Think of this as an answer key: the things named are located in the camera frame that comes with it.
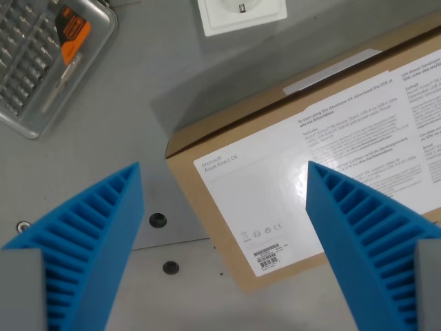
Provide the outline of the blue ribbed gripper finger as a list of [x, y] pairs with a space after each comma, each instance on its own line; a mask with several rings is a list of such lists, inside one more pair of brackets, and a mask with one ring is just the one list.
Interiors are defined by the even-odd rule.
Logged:
[[139, 163], [72, 197], [4, 245], [43, 255], [49, 330], [104, 330], [144, 215]]
[[440, 227], [309, 161], [306, 211], [359, 330], [417, 330], [414, 253]]

